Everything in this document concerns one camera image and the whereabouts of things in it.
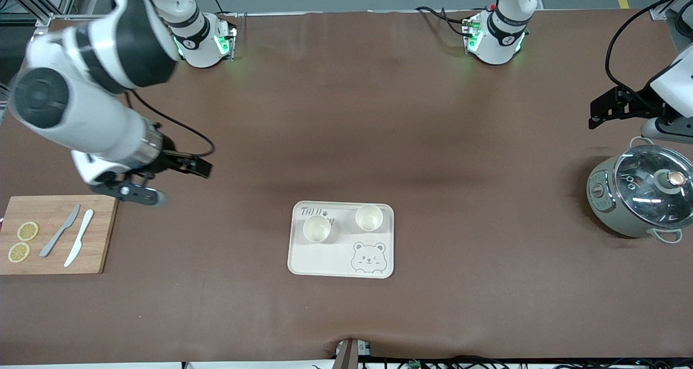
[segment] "pot control panel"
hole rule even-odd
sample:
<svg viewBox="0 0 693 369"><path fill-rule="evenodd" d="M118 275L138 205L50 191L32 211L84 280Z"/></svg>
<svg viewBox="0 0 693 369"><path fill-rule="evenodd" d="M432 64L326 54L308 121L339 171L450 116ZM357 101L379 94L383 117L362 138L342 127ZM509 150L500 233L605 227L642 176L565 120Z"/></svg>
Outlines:
<svg viewBox="0 0 693 369"><path fill-rule="evenodd" d="M595 172L587 181L587 196L590 203L600 212L609 213L616 209L616 199L609 188L609 171Z"/></svg>

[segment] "white tray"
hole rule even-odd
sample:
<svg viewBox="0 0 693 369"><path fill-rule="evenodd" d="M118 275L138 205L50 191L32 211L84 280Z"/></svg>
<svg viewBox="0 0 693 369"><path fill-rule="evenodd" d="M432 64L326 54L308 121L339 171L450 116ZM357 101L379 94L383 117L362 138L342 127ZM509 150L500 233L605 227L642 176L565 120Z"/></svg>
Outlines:
<svg viewBox="0 0 693 369"><path fill-rule="evenodd" d="M383 224L365 231L356 223L363 203L299 201L292 212L288 266L299 275L388 278L394 270L394 211L374 204L383 212ZM325 241L314 243L304 235L311 216L329 219L332 229Z"/></svg>

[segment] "black round joint cap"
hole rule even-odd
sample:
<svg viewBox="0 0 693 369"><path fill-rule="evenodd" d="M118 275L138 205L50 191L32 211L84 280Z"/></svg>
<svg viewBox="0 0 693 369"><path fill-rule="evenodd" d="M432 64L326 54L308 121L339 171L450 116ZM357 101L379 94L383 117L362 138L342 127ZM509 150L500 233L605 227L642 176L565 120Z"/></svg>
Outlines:
<svg viewBox="0 0 693 369"><path fill-rule="evenodd" d="M65 78L49 68L37 68L17 81L13 93L17 114L38 128L55 127L70 99Z"/></svg>

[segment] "lemon slice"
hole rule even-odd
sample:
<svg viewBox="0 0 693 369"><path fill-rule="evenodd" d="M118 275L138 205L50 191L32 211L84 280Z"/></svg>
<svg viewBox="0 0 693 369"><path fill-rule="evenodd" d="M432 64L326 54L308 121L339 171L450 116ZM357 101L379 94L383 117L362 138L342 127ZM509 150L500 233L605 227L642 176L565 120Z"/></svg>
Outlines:
<svg viewBox="0 0 693 369"><path fill-rule="evenodd" d="M7 253L7 258L12 263L24 261L29 256L30 247L28 243L15 243L10 247L10 253Z"/></svg>
<svg viewBox="0 0 693 369"><path fill-rule="evenodd" d="M27 221L17 230L17 238L19 238L20 241L30 241L31 239L36 238L38 234L39 225L32 221Z"/></svg>

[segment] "pot lid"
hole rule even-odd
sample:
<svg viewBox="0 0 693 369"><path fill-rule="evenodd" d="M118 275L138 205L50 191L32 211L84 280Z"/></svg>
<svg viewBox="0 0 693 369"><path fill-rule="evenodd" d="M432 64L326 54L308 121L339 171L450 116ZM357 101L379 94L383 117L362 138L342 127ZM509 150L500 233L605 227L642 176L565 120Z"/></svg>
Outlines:
<svg viewBox="0 0 693 369"><path fill-rule="evenodd" d="M693 223L693 165L657 145L636 146L616 160L619 198L641 220L665 229Z"/></svg>

